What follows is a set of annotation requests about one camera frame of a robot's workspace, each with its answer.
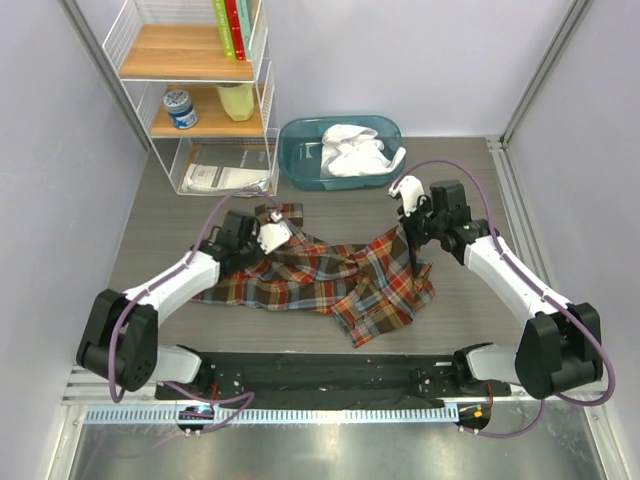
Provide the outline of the plaid flannel long sleeve shirt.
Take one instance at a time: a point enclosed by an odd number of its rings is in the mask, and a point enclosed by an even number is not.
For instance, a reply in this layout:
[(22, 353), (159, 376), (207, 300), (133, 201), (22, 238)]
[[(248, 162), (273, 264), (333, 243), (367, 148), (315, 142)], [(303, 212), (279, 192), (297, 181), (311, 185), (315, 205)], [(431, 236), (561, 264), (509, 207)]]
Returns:
[(401, 225), (367, 244), (329, 244), (303, 229), (303, 206), (276, 209), (292, 236), (257, 266), (232, 275), (196, 296), (202, 304), (269, 311), (312, 311), (334, 318), (351, 345), (399, 330), (435, 296), (431, 263), (412, 275)]

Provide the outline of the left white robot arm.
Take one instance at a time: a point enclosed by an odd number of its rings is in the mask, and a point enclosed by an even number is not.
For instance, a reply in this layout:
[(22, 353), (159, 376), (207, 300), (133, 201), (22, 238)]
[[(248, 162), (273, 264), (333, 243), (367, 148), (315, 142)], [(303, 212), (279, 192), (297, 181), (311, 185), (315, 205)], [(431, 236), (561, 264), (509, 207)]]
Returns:
[(194, 296), (263, 257), (259, 220), (229, 211), (220, 227), (200, 237), (164, 272), (124, 292), (100, 292), (76, 363), (105, 379), (115, 402), (151, 381), (177, 382), (190, 398), (205, 397), (212, 389), (213, 375), (203, 368), (201, 355), (188, 347), (162, 346), (160, 326)]

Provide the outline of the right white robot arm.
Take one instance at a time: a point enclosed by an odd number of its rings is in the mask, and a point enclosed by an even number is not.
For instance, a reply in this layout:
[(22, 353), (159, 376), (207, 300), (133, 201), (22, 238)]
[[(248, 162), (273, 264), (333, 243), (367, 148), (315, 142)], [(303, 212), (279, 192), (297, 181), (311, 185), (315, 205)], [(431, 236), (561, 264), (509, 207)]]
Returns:
[(425, 190), (416, 177), (406, 176), (388, 194), (402, 203), (399, 220), (410, 246), (438, 242), (482, 279), (523, 327), (516, 346), (488, 342), (456, 351), (451, 380), (457, 391), (472, 395), (495, 380), (545, 399), (601, 380), (603, 361), (593, 345), (601, 338), (597, 311), (557, 295), (491, 233), (487, 220), (474, 219), (459, 181), (434, 182)]

